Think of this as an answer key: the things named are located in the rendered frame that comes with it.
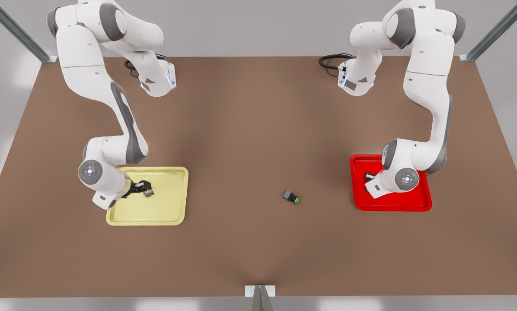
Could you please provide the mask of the pale yellow tray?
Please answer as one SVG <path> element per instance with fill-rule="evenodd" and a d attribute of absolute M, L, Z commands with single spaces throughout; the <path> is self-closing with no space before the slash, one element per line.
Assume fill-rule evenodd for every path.
<path fill-rule="evenodd" d="M 178 225 L 184 220 L 188 170 L 184 167 L 122 167 L 134 181 L 149 181 L 153 195 L 120 199 L 106 214 L 112 226 Z"/>

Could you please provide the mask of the red tray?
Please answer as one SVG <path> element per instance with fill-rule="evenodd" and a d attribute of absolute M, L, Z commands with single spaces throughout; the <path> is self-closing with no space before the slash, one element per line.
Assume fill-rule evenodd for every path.
<path fill-rule="evenodd" d="M 355 154 L 350 157 L 350 174 L 353 182 L 354 203 L 363 211 L 429 211 L 432 208 L 427 176 L 419 172 L 419 184 L 406 193 L 391 193 L 374 199 L 365 187 L 366 173 L 382 170 L 380 154 Z"/>

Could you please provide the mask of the silver frame post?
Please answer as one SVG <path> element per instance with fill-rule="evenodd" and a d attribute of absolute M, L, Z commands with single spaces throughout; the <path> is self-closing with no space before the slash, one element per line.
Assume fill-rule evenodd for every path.
<path fill-rule="evenodd" d="M 0 23 L 41 63 L 56 63 L 57 56 L 48 55 L 45 50 L 18 25 L 18 23 L 0 6 Z"/>
<path fill-rule="evenodd" d="M 252 297 L 250 311 L 274 311 L 271 297 L 276 296 L 274 285 L 246 285 L 245 297 Z"/>
<path fill-rule="evenodd" d="M 509 28 L 517 22 L 517 3 L 495 26 L 466 54 L 459 55 L 460 61 L 474 62 L 488 50 Z"/>

